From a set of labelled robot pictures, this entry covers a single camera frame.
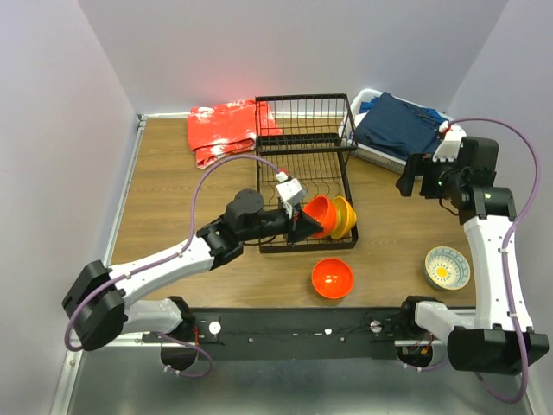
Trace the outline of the green bowl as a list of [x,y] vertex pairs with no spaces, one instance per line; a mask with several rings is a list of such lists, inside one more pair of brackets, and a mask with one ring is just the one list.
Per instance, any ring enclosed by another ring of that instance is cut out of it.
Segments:
[[336,210],[336,224],[331,233],[332,239],[341,239],[346,232],[346,208],[342,202],[333,203]]

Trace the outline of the yellow orange bowl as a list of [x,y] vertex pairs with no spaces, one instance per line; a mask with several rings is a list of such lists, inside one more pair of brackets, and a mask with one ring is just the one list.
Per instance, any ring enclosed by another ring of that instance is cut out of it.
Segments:
[[336,224],[330,237],[331,239],[341,239],[356,225],[357,214],[351,203],[343,196],[333,198],[332,204],[336,210]]

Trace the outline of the red orange bowl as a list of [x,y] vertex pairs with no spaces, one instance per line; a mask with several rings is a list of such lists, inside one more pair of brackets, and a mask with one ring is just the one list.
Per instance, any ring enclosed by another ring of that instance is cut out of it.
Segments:
[[320,239],[330,235],[337,224],[336,209],[331,200],[324,196],[318,195],[313,198],[304,207],[304,212],[315,219],[322,230],[312,235],[313,238]]
[[325,258],[313,267],[311,284],[320,296],[332,300],[341,299],[353,288],[353,271],[341,259]]

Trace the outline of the black wire dish rack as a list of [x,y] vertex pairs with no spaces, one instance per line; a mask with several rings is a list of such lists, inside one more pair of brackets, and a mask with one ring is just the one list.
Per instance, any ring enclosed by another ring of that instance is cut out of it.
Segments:
[[358,139],[344,93],[258,96],[255,105],[258,156],[297,178],[305,202],[353,201],[346,165]]

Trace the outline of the blue patterned ceramic bowl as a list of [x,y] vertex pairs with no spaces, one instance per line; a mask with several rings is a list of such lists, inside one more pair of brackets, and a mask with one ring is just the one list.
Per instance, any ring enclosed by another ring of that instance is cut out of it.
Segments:
[[464,288],[471,277],[467,259],[448,246],[431,249],[423,261],[423,274],[427,282],[442,291],[458,291]]

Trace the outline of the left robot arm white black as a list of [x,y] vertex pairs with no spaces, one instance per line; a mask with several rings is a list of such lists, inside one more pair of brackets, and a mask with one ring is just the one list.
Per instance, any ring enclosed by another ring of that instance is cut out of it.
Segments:
[[163,251],[122,265],[94,260],[83,267],[62,300],[69,319],[64,342],[71,351],[93,351],[123,333],[154,331],[174,342],[192,328],[181,299],[145,301],[153,291],[209,272],[242,255],[253,239],[283,235],[290,244],[321,232],[300,205],[265,210],[255,190],[239,191],[216,220]]

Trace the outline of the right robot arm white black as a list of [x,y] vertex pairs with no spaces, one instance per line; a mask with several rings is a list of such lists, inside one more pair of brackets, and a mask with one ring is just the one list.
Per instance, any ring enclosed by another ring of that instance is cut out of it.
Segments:
[[518,279],[514,233],[521,219],[510,189],[497,187],[499,145],[483,137],[464,137],[453,156],[409,155],[396,187],[411,196],[416,177],[426,199],[449,200],[466,234],[474,269],[476,307],[467,320],[433,297],[409,296],[397,318],[410,339],[429,332],[447,347],[458,371],[518,375],[550,348],[538,334],[524,304]]

